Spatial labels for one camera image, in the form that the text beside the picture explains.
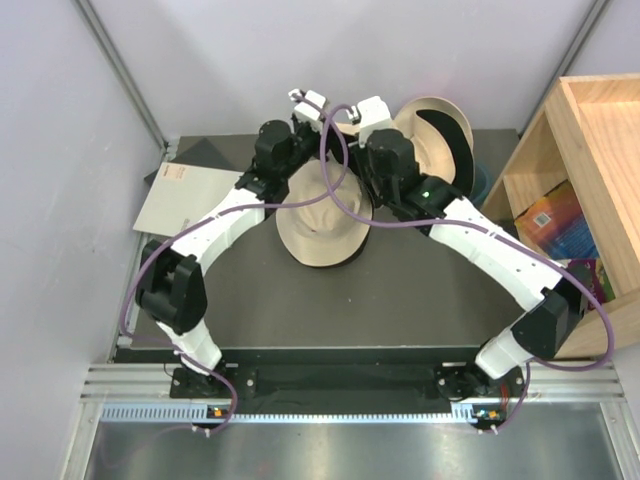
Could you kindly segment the beige black reversible hat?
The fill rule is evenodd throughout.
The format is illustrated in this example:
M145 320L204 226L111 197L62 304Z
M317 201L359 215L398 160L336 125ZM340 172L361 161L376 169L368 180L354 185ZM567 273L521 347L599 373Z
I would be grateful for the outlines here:
M353 138L359 138L361 135L361 129L359 125L342 122L329 122L327 126L329 135L342 135L344 137Z

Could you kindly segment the black bucket hat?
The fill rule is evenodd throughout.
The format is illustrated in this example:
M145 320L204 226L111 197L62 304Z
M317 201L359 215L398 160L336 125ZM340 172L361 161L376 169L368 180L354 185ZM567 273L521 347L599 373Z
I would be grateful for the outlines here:
M344 179L334 191L347 210L365 220L373 217L369 194L357 178ZM343 211L327 197L296 210L297 260L308 267L328 269L354 262L364 252L371 227Z

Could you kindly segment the tan black hat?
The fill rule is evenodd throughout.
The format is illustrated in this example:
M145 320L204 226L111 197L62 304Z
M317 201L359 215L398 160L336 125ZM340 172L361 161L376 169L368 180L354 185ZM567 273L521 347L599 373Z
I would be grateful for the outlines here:
M475 181L472 129L464 113L440 97L405 104L394 126L408 138L421 174L436 176L468 196Z

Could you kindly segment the cream bucket hat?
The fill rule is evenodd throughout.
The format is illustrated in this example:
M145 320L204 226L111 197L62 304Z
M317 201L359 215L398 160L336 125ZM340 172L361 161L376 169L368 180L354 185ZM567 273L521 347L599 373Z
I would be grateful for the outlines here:
M299 263L313 268L340 265L361 247L370 226L342 211L326 194L325 181L337 184L335 195L359 218L373 217L369 195L351 170L330 160L324 166L312 159L289 179L288 206L276 212L276 228L289 254ZM289 205L297 203L297 208Z

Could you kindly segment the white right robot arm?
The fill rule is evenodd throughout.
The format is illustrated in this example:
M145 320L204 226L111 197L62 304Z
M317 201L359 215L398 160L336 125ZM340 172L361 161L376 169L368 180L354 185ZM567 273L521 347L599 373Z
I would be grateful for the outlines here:
M520 306L521 315L478 350L466 380L476 394L498 389L504 376L531 360L556 357L593 303L588 270L544 258L485 217L467 198L474 183L473 149L454 124L437 127L445 145L440 171L422 173L412 142L382 129L366 141L345 144L356 175L376 202L387 206L398 226L413 227L484 272Z

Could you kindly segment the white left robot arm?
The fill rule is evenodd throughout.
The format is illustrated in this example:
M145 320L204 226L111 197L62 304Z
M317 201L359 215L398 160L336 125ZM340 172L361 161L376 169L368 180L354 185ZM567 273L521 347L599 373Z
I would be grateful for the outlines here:
M221 349L204 320L206 272L282 204L290 177L318 152L320 131L320 126L299 120L264 123L250 167L222 200L172 240L154 240L143 249L133 299L194 371L192 384L205 396L220 394L227 382L225 370L217 366Z

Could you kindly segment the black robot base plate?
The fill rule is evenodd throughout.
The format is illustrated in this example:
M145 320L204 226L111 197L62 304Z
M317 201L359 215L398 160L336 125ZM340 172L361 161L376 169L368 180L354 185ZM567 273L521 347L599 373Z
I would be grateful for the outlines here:
M228 387L231 396L242 375L263 374L280 389L356 389L389 383L424 383L450 400L499 393L499 407L517 399L524 389L521 368L512 367L498 380L490 379L474 363L474 347L357 347L226 349L216 367L219 379L192 372L185 366L188 385L207 398L214 386Z

